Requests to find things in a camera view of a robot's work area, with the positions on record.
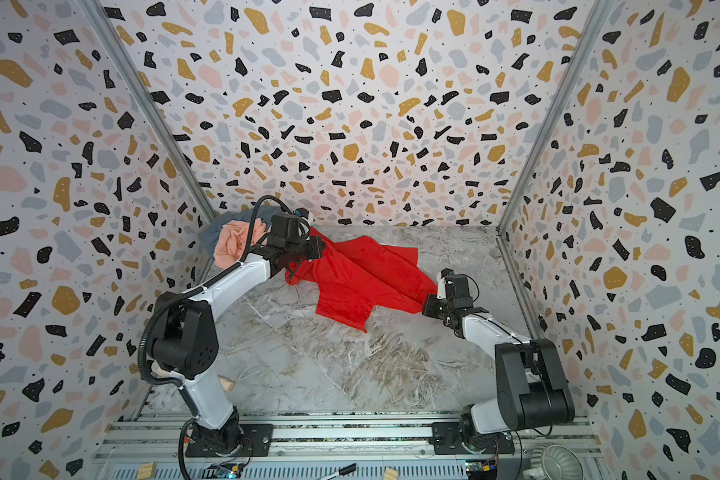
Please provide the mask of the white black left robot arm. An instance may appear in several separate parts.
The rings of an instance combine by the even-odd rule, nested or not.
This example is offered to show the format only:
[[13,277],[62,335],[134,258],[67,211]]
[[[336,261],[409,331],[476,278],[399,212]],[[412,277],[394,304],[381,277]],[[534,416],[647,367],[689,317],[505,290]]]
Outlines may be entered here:
[[217,374],[216,320],[254,287],[284,269],[321,257],[324,242],[311,233],[312,215],[285,203],[260,239],[247,234],[240,258],[204,283],[156,301],[137,350],[141,378],[173,385],[189,407],[184,439],[197,454],[253,455],[237,408]]

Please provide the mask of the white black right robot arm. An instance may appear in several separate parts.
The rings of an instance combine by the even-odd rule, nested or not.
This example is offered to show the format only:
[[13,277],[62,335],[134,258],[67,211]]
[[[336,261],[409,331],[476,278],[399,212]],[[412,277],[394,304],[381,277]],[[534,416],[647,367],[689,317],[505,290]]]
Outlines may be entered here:
[[437,292],[422,313],[440,320],[454,335],[477,346],[494,362],[495,397],[468,406],[454,433],[434,434],[434,443],[482,453],[513,432],[553,428],[575,418],[568,380],[554,343],[510,330],[475,305],[472,278],[451,269],[440,272]]

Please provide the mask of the red t shirt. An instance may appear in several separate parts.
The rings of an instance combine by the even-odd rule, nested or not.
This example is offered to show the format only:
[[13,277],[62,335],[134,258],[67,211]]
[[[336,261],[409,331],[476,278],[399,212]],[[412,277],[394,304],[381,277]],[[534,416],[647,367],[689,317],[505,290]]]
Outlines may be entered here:
[[290,264],[285,280],[316,284],[316,313],[323,317],[364,332],[375,307],[417,314],[437,293],[436,283],[418,268],[415,248],[382,245],[368,236],[333,242],[317,229],[310,235],[323,241],[322,256]]

